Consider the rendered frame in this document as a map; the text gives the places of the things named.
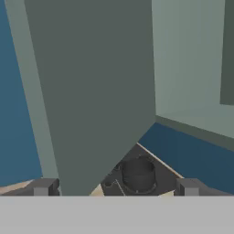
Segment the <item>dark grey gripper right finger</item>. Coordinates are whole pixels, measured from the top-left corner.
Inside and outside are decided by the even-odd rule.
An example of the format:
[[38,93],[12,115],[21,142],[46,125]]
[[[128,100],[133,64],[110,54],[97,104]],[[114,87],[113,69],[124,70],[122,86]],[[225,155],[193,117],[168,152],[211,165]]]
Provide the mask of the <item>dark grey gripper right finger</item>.
[[175,194],[177,196],[229,196],[229,193],[206,186],[197,178],[177,178]]

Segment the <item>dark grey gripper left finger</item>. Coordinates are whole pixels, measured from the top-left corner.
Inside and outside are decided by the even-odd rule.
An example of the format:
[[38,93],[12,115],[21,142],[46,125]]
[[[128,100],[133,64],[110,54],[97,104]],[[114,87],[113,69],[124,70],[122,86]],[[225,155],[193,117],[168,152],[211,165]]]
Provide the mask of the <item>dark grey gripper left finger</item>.
[[29,185],[5,193],[5,196],[58,196],[58,178],[40,178]]

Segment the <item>dark grey pot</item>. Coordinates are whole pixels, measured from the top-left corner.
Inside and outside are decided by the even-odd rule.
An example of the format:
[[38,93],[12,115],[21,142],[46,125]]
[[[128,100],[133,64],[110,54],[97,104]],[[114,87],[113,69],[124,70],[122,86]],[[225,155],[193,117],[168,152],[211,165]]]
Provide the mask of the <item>dark grey pot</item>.
[[154,162],[146,155],[122,163],[123,185],[134,194],[149,194],[157,187]]

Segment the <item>grey-green range hood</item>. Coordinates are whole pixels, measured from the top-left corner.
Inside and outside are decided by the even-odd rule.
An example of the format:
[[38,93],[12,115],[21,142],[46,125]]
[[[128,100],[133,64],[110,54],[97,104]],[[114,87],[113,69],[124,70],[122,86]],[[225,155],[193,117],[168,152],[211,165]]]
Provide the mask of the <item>grey-green range hood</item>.
[[155,121],[152,0],[5,0],[42,174],[87,196]]

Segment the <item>dark grey hob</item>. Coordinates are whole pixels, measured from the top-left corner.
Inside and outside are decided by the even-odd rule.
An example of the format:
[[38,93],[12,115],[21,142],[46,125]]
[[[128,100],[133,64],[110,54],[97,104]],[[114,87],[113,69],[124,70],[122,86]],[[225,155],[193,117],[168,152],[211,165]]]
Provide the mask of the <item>dark grey hob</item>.
[[[122,182],[122,163],[141,155],[148,156],[154,162],[157,182],[156,189],[144,195],[132,193]],[[111,172],[105,176],[101,182],[101,188],[105,196],[160,196],[176,189],[177,178],[178,175],[175,172],[144,150],[142,146],[136,144]]]

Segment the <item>grey-green cabinet door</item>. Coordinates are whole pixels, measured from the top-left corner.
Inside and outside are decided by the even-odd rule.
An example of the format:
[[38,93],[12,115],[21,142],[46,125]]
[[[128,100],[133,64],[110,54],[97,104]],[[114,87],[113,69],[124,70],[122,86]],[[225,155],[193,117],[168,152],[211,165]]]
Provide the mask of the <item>grey-green cabinet door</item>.
[[225,0],[220,103],[234,105],[234,0]]

